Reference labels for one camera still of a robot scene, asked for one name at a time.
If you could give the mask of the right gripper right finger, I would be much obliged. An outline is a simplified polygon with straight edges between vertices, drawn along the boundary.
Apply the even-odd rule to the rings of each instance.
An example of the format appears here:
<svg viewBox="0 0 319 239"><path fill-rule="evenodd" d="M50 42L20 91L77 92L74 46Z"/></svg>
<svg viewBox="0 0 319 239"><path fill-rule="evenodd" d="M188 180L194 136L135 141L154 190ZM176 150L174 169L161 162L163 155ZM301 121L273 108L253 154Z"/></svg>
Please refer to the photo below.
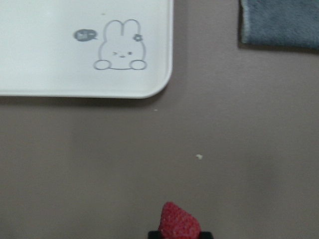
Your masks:
<svg viewBox="0 0 319 239"><path fill-rule="evenodd" d="M199 239L214 239L212 232L202 231L199 234Z"/></svg>

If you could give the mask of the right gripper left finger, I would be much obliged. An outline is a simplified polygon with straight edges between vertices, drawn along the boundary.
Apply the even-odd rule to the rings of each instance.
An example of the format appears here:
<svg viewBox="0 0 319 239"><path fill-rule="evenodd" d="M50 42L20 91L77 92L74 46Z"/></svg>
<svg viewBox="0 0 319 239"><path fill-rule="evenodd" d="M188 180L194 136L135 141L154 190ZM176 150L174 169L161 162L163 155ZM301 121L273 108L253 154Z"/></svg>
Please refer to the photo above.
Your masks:
<svg viewBox="0 0 319 239"><path fill-rule="evenodd" d="M149 231L148 239L161 239L160 231Z"/></svg>

